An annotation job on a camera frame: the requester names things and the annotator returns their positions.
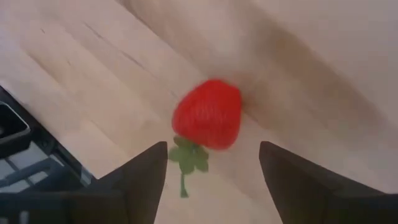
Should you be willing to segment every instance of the black object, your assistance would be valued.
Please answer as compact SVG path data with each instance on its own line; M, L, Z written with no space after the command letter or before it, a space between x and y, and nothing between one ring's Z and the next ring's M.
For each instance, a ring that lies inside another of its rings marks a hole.
M7 104L30 127L31 140L46 154L54 155L68 168L68 179L80 179L82 165L77 161L22 105L20 105L5 89L0 86L0 101Z
M5 176L0 180L0 187L12 185L39 172L45 172L48 176L23 192L72 191L83 187L80 179L70 172L69 167L61 166L50 157Z
M151 224L166 167L167 143L158 142L81 190L0 194L0 218L9 224Z
M262 142L264 178L284 224L398 223L398 195L338 175Z
M7 104L0 101L0 159L29 147L29 125Z

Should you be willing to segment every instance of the wooden table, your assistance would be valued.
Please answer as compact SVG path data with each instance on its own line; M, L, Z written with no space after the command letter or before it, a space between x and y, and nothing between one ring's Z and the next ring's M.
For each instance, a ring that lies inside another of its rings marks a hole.
M398 130L344 78L249 2L0 1L0 85L93 175L158 141L179 99L208 77L244 97L238 140L210 172L169 164L157 223L281 223L258 161L272 141L397 192Z

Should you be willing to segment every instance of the strawberry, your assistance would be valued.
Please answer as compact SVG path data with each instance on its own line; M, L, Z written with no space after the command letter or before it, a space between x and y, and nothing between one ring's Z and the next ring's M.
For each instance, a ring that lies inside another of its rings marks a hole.
M240 91L221 80L207 80L188 93L174 111L172 126L179 135L169 159L179 162L181 196L188 197L185 175L195 168L208 171L208 154L203 146L225 150L236 140L241 122Z

